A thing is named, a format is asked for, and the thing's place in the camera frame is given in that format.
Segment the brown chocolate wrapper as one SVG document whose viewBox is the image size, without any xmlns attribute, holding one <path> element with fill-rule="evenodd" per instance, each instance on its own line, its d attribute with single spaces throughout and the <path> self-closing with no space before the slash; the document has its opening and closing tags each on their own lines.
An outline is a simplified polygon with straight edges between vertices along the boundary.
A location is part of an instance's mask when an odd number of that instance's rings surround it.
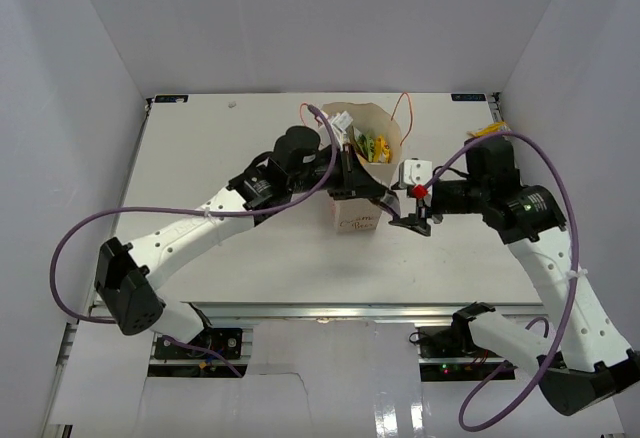
<svg viewBox="0 0 640 438">
<path fill-rule="evenodd" d="M 393 192 L 387 191 L 382 197 L 375 200 L 375 205 L 389 214 L 391 220 L 397 220 L 401 217 L 400 202 Z"/>
</svg>

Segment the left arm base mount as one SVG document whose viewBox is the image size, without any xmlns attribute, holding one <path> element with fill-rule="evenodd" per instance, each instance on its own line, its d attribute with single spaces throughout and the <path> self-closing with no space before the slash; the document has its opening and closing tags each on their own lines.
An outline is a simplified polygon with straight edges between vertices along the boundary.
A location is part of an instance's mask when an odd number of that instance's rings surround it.
<svg viewBox="0 0 640 438">
<path fill-rule="evenodd" d="M 205 330 L 189 348 L 176 345 L 162 335 L 155 339 L 148 367 L 154 378 L 242 378 L 243 330 L 211 328 Z"/>
</svg>

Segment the yellow snack bar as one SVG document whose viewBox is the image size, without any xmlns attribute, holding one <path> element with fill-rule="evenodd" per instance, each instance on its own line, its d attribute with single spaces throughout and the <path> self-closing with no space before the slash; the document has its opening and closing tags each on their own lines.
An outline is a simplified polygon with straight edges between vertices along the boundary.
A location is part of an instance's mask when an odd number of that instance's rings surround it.
<svg viewBox="0 0 640 438">
<path fill-rule="evenodd" d="M 389 164 L 392 161 L 392 149 L 383 135 L 374 140 L 373 162 Z"/>
</svg>

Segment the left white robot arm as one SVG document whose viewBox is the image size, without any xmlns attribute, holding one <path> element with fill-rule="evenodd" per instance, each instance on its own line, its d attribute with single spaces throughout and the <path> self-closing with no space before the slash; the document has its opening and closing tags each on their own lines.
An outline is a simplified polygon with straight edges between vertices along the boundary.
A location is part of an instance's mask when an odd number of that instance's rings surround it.
<svg viewBox="0 0 640 438">
<path fill-rule="evenodd" d="M 395 193 L 353 150 L 322 146 L 317 132 L 293 126 L 194 215 L 129 243 L 113 237 L 101 245 L 94 285 L 120 331 L 132 336 L 152 330 L 176 339 L 188 356 L 205 354 L 212 336 L 206 317 L 194 305 L 162 295 L 161 288 L 201 254 L 257 227 L 312 188 L 334 200 L 365 199 L 392 217 L 400 214 Z"/>
</svg>

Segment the green candy packet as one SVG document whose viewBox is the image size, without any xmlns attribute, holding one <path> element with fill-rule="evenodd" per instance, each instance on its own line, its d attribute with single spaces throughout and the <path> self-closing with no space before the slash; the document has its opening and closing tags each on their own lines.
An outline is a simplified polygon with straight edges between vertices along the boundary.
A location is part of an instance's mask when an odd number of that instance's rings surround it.
<svg viewBox="0 0 640 438">
<path fill-rule="evenodd" d="M 375 140 L 366 133 L 362 133 L 359 129 L 353 128 L 352 142 L 356 151 L 367 162 L 373 163 L 375 161 Z"/>
</svg>

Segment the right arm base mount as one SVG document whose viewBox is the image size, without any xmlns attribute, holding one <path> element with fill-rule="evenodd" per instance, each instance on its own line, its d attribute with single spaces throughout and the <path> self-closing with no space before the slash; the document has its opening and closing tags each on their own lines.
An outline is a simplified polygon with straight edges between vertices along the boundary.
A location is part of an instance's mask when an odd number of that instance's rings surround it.
<svg viewBox="0 0 640 438">
<path fill-rule="evenodd" d="M 447 326 L 418 327 L 408 341 L 417 349 L 422 383 L 480 382 L 503 361 L 488 350 L 464 351 Z"/>
</svg>

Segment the small yellow snack packet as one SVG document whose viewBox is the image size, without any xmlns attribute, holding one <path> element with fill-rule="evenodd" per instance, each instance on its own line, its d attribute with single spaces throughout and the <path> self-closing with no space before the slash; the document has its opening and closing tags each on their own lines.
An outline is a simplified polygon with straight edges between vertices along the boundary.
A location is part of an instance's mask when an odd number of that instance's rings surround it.
<svg viewBox="0 0 640 438">
<path fill-rule="evenodd" d="M 471 138 L 480 138 L 480 137 L 484 137 L 487 135 L 491 135 L 494 133 L 498 133 L 498 132 L 502 132 L 502 131 L 510 131 L 511 128 L 509 127 L 509 125 L 504 122 L 504 121 L 498 121 L 495 123 L 492 123 L 484 128 L 479 128 L 473 131 L 468 131 L 467 135 Z"/>
</svg>

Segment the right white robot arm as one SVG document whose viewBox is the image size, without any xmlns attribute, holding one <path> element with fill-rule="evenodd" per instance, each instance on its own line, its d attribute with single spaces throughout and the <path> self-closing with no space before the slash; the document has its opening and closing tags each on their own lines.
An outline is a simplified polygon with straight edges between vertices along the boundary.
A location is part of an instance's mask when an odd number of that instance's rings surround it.
<svg viewBox="0 0 640 438">
<path fill-rule="evenodd" d="M 639 353 L 614 326 L 579 264 L 568 198 L 522 183 L 513 136 L 467 140 L 459 152 L 466 169 L 456 180 L 441 179 L 425 161 L 402 162 L 395 186 L 415 199 L 416 210 L 391 223 L 427 236 L 444 215 L 477 214 L 498 233 L 536 290 L 554 337 L 521 328 L 481 302 L 454 313 L 445 335 L 463 356 L 488 350 L 525 371 L 531 388 L 571 416 L 638 383 Z"/>
</svg>

